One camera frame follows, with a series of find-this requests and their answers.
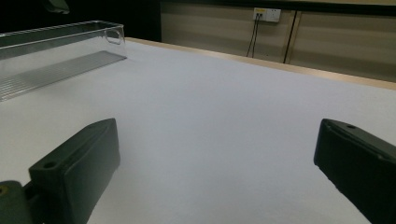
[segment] clear plastic container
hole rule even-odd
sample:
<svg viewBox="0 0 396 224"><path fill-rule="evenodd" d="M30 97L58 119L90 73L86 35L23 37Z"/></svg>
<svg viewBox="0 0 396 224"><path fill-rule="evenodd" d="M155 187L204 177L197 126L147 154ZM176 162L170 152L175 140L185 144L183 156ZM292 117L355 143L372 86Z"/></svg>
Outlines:
<svg viewBox="0 0 396 224"><path fill-rule="evenodd" d="M0 101L125 58L123 25L106 21L0 34Z"/></svg>

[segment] cable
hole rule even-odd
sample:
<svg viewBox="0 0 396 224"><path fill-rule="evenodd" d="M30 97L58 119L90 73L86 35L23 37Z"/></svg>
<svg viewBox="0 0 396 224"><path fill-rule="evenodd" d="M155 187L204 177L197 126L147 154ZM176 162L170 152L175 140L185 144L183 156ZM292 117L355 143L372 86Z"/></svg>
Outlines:
<svg viewBox="0 0 396 224"><path fill-rule="evenodd" d="M256 14L256 19L254 20L253 34L251 35L250 44L248 45L247 57L248 57L248 53L250 52L250 47L251 47L251 42L253 41L254 32L256 31L256 25L259 24L260 16L261 14Z"/></svg>
<svg viewBox="0 0 396 224"><path fill-rule="evenodd" d="M254 49L256 48L256 39L257 39L257 31L259 30L259 20L262 14L259 14L259 18L257 19L256 23L256 35L254 36L254 42L253 42L253 51L251 51L251 58L254 58Z"/></svg>
<svg viewBox="0 0 396 224"><path fill-rule="evenodd" d="M293 34L294 24L295 24L296 18L297 18L297 12L294 11L293 24L291 26L291 32L290 32L290 35L289 35L288 45L286 46L286 53L285 53L285 57L283 58L283 63L286 63L286 60L288 58L289 46L290 46L290 41L291 41L291 35Z"/></svg>

